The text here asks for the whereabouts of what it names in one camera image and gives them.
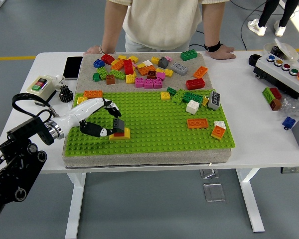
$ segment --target black pants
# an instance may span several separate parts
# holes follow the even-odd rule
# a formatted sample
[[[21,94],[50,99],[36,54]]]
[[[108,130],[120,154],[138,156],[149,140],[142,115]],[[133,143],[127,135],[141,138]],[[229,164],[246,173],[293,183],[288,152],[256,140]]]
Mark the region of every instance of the black pants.
[[[299,0],[287,0],[286,1],[284,15],[283,15],[283,18],[280,20],[279,26],[285,27],[287,25],[289,18],[295,11],[295,8],[297,7],[298,3],[299,3]],[[259,19],[259,23],[258,23],[259,27],[266,25],[269,17],[276,10],[278,4],[279,4],[279,0],[267,0],[264,10],[263,10],[263,13],[261,14],[261,17]]]

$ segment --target person's hand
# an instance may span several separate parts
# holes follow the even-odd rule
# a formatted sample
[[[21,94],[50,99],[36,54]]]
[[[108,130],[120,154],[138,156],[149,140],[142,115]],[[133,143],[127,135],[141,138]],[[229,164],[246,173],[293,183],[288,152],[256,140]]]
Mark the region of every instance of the person's hand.
[[[86,52],[83,53],[83,55],[87,54],[100,54],[100,46],[92,46],[90,47]]]
[[[206,53],[213,59],[227,60],[227,59],[235,59],[236,58],[236,56],[231,53],[233,51],[235,51],[234,47],[228,47],[225,45],[221,45],[221,47],[217,51],[214,51],[214,52],[206,51]]]

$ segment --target white t-shirt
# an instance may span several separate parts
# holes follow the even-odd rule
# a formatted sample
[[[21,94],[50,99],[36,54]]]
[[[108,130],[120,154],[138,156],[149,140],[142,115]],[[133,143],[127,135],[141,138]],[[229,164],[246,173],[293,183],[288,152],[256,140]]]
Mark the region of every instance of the white t-shirt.
[[[157,50],[171,50],[195,33],[202,21],[200,4],[228,0],[110,1],[128,6],[123,29],[131,41]]]

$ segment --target white sneaker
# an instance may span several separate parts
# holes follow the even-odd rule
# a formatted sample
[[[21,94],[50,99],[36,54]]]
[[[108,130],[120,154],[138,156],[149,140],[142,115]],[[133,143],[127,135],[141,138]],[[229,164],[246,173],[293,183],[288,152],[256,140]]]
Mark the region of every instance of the white sneaker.
[[[257,35],[264,36],[267,27],[266,26],[259,27],[258,23],[259,23],[259,18],[256,18],[253,21],[249,21],[248,22],[248,28],[252,32],[256,33]]]
[[[274,24],[274,29],[276,30],[275,35],[276,36],[283,36],[286,27],[279,26],[279,22],[280,21],[276,21],[276,23]]]

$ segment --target robotic arm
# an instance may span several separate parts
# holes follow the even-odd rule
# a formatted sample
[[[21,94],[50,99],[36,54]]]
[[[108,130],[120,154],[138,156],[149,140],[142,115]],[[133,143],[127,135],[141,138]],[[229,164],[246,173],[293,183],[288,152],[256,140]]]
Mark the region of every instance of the robotic arm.
[[[19,100],[39,101],[49,109],[33,115],[15,104]],[[114,117],[122,116],[116,104],[104,98],[95,98],[82,102],[64,116],[59,117],[52,106],[40,97],[25,93],[14,96],[12,106],[16,110],[32,116],[29,120],[7,132],[7,141],[0,145],[0,165],[6,162],[6,167],[0,170],[0,212],[6,203],[22,202],[26,199],[31,187],[38,177],[47,154],[38,151],[38,147],[29,139],[38,134],[42,141],[51,145],[54,139],[62,139],[68,135],[72,127],[80,127],[81,132],[95,136],[107,136],[117,130],[106,129],[97,124],[86,122],[85,119],[101,108],[105,108]],[[39,115],[49,112],[50,117],[42,121]]]

